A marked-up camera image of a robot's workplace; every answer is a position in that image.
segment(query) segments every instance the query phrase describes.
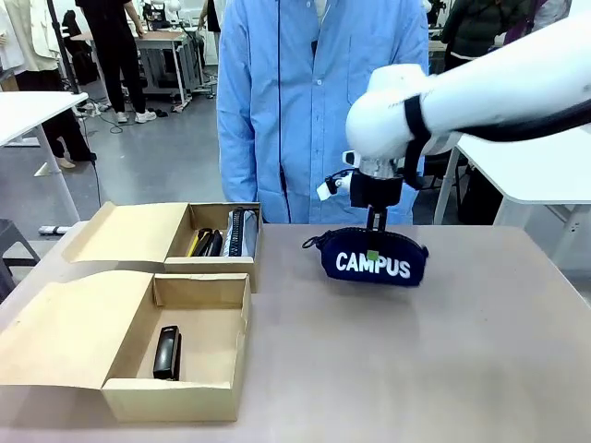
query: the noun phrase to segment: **stool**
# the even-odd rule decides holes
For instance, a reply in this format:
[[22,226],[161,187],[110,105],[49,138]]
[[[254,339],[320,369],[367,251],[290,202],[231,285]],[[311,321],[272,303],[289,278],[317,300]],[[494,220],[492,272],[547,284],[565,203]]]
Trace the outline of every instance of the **stool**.
[[[3,258],[3,255],[16,243],[21,243],[29,251],[32,258]],[[39,256],[30,247],[22,233],[11,220],[0,219],[0,303],[15,289],[16,284],[12,279],[11,266],[35,266],[39,263]]]

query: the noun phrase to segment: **cardboard box lid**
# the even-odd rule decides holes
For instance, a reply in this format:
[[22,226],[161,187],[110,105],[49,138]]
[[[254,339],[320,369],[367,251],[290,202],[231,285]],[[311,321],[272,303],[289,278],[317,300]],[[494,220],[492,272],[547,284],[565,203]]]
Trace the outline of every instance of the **cardboard box lid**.
[[69,262],[163,263],[187,203],[116,206],[107,202],[64,251]]
[[100,389],[152,278],[115,270],[45,286],[0,334],[0,385]]

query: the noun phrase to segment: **white lettering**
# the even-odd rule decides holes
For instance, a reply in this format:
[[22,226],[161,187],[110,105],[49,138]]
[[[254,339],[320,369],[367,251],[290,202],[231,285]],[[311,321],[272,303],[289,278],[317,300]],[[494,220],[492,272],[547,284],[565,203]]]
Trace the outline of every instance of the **white lettering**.
[[379,256],[378,261],[376,262],[376,266],[374,267],[374,270],[373,270],[374,273],[379,274],[380,269],[385,268],[387,264],[388,264],[388,260],[386,260],[386,257]]
[[394,260],[394,269],[392,269],[392,259],[388,257],[386,270],[391,276],[396,277],[398,275],[398,260]]
[[347,260],[347,255],[345,252],[342,252],[336,256],[336,268],[338,270],[344,270],[346,268],[346,266],[343,264],[343,260]]
[[355,272],[359,272],[359,268],[357,267],[357,257],[355,254],[351,254],[349,258],[349,264],[347,265],[347,270],[354,269]]
[[365,254],[359,254],[359,271],[373,272],[373,260],[368,260]]
[[410,265],[407,261],[400,262],[400,276],[403,279],[410,279]]

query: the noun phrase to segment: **white sneaker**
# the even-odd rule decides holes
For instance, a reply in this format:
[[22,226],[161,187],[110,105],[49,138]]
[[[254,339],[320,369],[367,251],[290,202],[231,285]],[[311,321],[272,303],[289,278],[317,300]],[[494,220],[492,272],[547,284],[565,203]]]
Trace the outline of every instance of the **white sneaker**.
[[151,120],[156,120],[156,113],[146,111],[144,114],[136,113],[136,123],[146,123]]
[[127,114],[117,113],[117,123],[127,123]]
[[57,161],[57,164],[59,164],[59,167],[62,169],[72,169],[76,167],[74,163],[69,162],[64,157],[55,157],[55,160]]

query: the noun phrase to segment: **blue shirt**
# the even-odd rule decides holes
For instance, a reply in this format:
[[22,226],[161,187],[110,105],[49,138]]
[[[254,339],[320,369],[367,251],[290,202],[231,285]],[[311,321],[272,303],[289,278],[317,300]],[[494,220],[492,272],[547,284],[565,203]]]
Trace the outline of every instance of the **blue shirt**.
[[[260,201],[268,222],[288,222],[279,173],[276,0],[233,0],[220,40],[218,131],[223,191]],[[419,64],[428,71],[427,15],[417,0],[281,2],[282,158],[293,223],[364,224],[348,194],[320,202],[316,188],[345,168],[344,124],[372,71]],[[318,41],[316,56],[311,44]],[[389,222],[411,223],[416,191],[404,184]]]

